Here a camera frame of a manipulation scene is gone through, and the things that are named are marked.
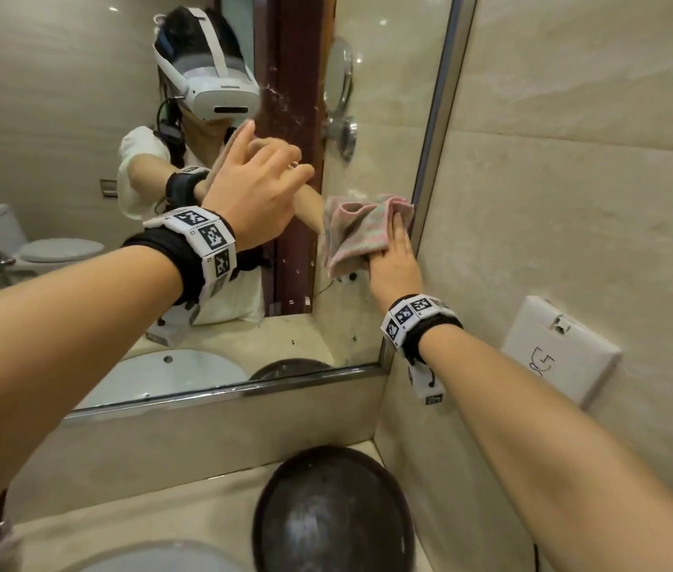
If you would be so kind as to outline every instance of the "white blouse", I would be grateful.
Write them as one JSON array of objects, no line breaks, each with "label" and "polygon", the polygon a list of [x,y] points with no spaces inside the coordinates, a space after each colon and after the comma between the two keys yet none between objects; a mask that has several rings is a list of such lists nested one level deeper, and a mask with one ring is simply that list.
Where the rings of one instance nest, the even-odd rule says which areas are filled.
[{"label": "white blouse", "polygon": [[[156,215],[158,203],[149,203],[130,185],[128,167],[133,156],[154,155],[170,161],[170,150],[146,126],[138,126],[122,139],[119,157],[122,163],[117,173],[117,192],[119,210],[135,220],[146,220]],[[186,148],[187,166],[205,166],[194,153]],[[258,323],[265,315],[263,302],[263,275],[258,267],[254,271],[240,271],[238,277],[228,283],[207,303],[201,306],[201,312],[194,325],[222,323],[232,319],[243,319]]]}]

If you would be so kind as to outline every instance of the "marble countertop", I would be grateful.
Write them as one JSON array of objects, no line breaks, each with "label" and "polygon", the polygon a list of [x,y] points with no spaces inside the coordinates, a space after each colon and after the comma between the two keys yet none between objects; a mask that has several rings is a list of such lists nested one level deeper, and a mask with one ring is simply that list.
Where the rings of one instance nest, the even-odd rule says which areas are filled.
[{"label": "marble countertop", "polygon": [[[198,349],[225,357],[247,375],[289,358],[317,359],[334,365],[334,358],[310,314],[265,317],[260,323],[228,321],[191,329],[180,349]],[[124,359],[166,348],[142,337]]]},{"label": "marble countertop", "polygon": [[[354,449],[381,461],[372,442]],[[59,572],[106,551],[155,540],[205,542],[254,570],[250,546],[254,509],[279,464],[229,473],[37,519],[15,528],[22,572]],[[432,572],[417,539],[417,572]]]}]

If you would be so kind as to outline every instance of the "forearm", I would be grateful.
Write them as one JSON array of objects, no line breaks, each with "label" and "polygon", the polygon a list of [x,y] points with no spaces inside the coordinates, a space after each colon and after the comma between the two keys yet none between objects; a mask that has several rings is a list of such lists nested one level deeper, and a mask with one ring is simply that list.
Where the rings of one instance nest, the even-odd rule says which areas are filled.
[{"label": "forearm", "polygon": [[294,214],[318,235],[323,232],[323,197],[309,184],[294,195]]},{"label": "forearm", "polygon": [[179,169],[154,155],[136,155],[128,165],[130,185],[144,202],[158,203],[166,195],[167,181]]},{"label": "forearm", "polygon": [[0,291],[0,490],[181,292],[140,246]]},{"label": "forearm", "polygon": [[673,570],[673,495],[606,430],[461,329],[431,329],[420,353],[560,570]]}]

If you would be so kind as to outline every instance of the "cleaning rag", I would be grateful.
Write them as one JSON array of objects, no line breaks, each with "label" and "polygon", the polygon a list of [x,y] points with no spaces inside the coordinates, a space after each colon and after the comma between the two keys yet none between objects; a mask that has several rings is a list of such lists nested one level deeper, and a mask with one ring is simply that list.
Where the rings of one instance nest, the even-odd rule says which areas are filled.
[{"label": "cleaning rag", "polygon": [[380,194],[370,203],[328,197],[323,205],[321,256],[329,278],[367,271],[368,255],[389,249],[387,228],[396,213],[407,229],[414,218],[414,205],[391,194]]}]

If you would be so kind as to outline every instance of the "round mirror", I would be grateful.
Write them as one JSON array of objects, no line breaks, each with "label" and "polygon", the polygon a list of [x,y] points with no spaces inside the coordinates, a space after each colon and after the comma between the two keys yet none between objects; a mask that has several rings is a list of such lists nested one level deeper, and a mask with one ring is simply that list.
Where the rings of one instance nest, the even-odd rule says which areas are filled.
[{"label": "round mirror", "polygon": [[334,38],[326,64],[326,80],[323,84],[323,101],[326,112],[338,112],[347,104],[352,83],[352,51],[344,38]]}]

